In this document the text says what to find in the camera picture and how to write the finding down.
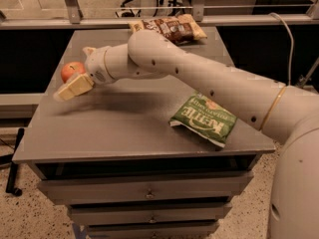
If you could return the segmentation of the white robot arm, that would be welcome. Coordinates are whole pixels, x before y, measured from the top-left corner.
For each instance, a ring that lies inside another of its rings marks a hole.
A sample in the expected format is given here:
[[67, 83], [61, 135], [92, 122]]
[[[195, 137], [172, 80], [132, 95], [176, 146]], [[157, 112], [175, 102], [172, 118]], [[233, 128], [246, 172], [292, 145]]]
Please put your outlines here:
[[125, 45], [84, 52], [87, 73], [73, 74], [56, 100], [124, 78], [178, 78], [282, 144], [270, 200], [271, 239], [318, 239], [318, 94], [188, 53], [151, 30], [133, 33]]

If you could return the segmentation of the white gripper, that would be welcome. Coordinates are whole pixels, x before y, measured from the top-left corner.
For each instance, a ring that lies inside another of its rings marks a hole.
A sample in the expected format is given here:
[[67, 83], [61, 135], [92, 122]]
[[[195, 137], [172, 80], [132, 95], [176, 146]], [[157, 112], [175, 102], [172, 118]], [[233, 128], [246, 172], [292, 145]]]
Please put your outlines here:
[[87, 74], [74, 74], [57, 90], [53, 98], [58, 102], [65, 102], [90, 91], [94, 82], [99, 85], [114, 83], [116, 80], [108, 72], [105, 62], [109, 49], [110, 46], [102, 48], [85, 47], [83, 49], [86, 55], [85, 69], [90, 77]]

